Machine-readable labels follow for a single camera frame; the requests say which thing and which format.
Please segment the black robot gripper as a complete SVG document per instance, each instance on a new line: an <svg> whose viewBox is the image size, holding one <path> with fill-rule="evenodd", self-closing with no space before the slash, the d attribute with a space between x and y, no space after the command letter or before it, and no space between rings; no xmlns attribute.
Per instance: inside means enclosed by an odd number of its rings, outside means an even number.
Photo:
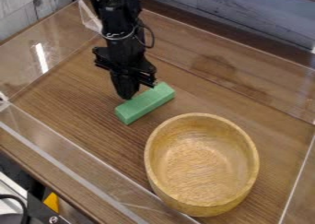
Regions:
<svg viewBox="0 0 315 224"><path fill-rule="evenodd" d="M143 30L107 32L103 38L107 46L92 49L95 65L110 72L118 95L130 100L142 85L155 86L156 67L146 57L147 49L154 47L155 37L151 37L151 45L147 45Z"/></svg>

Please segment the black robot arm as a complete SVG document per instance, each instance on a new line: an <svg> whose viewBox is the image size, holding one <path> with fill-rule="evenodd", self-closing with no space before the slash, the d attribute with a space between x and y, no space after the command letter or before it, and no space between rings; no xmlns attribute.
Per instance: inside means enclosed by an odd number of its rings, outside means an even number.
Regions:
<svg viewBox="0 0 315 224"><path fill-rule="evenodd" d="M130 100L140 86L155 86L156 67L146 57L146 30L152 33L139 17L140 0L90 0L102 22L106 47L95 47L95 65L110 72L118 95Z"/></svg>

